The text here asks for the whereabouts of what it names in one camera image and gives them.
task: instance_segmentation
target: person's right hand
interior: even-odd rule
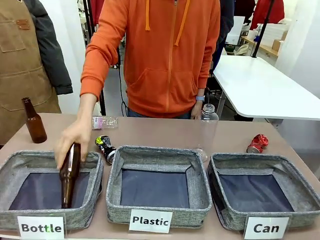
[[[96,101],[97,97],[91,93],[81,96],[76,121],[62,132],[54,147],[54,158],[58,169],[62,167],[73,143],[81,144],[81,161],[86,160],[92,131],[92,112]]]

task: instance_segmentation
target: plastic sign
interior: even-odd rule
[[[289,217],[249,217],[244,233],[245,240],[282,239]]]
[[[129,230],[169,233],[172,212],[132,209]]]
[[[22,239],[64,239],[64,218],[62,216],[18,216]]]

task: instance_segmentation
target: dark gray sleeve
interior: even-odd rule
[[[221,43],[234,26],[235,0],[220,0],[220,34],[216,42]]]
[[[64,56],[56,38],[54,25],[39,0],[24,0],[34,26],[42,64],[56,94],[73,93]]]

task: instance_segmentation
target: beer bottle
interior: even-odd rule
[[[25,124],[29,130],[32,141],[35,144],[45,142],[47,140],[47,134],[41,117],[36,113],[29,97],[22,98],[22,102],[26,113]]]
[[[74,143],[66,154],[59,174],[61,180],[61,208],[63,209],[69,209],[72,206],[75,183],[80,171],[80,160],[81,145]]]

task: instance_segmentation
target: storage bin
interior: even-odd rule
[[[129,224],[131,210],[172,212],[171,227],[199,228],[212,199],[200,155],[193,150],[122,146],[106,190],[108,219]]]
[[[0,168],[0,229],[19,230],[17,216],[65,215],[67,230],[87,228],[102,190],[103,163],[90,152],[81,164],[72,208],[61,209],[61,181],[51,151],[19,151]]]
[[[247,216],[290,217],[289,227],[312,225],[320,214],[318,194],[285,157],[216,153],[207,169],[221,224],[244,230]]]

